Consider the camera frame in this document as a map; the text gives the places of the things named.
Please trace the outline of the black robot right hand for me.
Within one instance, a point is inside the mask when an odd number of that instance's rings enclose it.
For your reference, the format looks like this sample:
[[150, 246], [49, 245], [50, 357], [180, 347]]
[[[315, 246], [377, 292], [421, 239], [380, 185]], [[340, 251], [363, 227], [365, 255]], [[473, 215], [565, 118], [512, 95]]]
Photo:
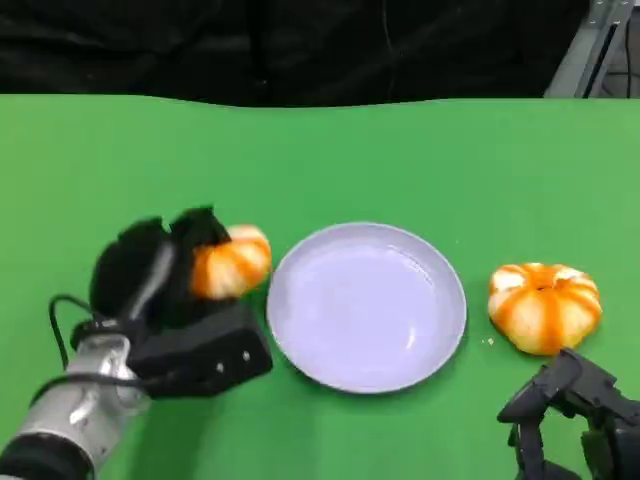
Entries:
[[518, 479], [577, 479], [544, 456], [540, 425], [549, 409], [587, 420], [581, 445], [593, 479], [639, 477], [639, 402], [625, 397], [616, 377], [564, 348], [508, 401], [497, 420], [511, 426]]

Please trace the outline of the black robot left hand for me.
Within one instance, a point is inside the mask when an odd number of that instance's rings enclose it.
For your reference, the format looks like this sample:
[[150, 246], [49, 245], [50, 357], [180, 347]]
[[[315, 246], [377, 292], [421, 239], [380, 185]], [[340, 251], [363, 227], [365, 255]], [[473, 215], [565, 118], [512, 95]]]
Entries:
[[192, 290], [195, 254], [231, 240], [211, 206], [191, 208], [166, 225], [148, 217], [118, 233], [94, 267], [89, 302], [105, 317], [151, 330], [183, 328], [224, 307]]

